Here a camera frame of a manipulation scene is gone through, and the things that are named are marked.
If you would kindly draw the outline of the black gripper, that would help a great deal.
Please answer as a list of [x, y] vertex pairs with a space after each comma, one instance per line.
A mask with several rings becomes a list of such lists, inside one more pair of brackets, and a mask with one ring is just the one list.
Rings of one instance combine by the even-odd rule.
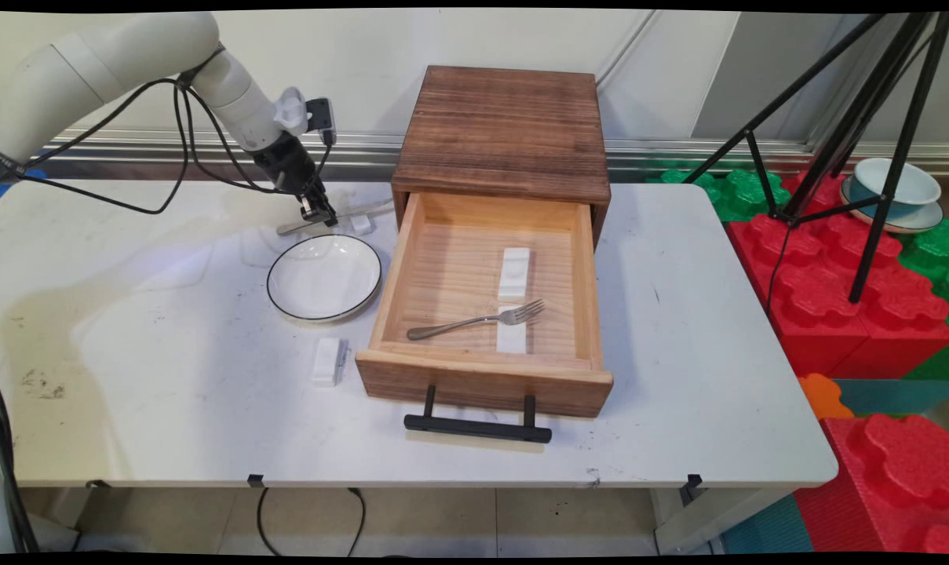
[[[337, 211], [331, 207], [326, 189], [317, 173], [317, 164], [302, 146], [301, 140], [282, 132], [269, 146], [252, 151], [252, 159], [283, 195], [299, 196], [301, 218], [305, 223], [321, 222], [327, 228], [338, 224]], [[309, 199], [314, 196], [314, 204]]]

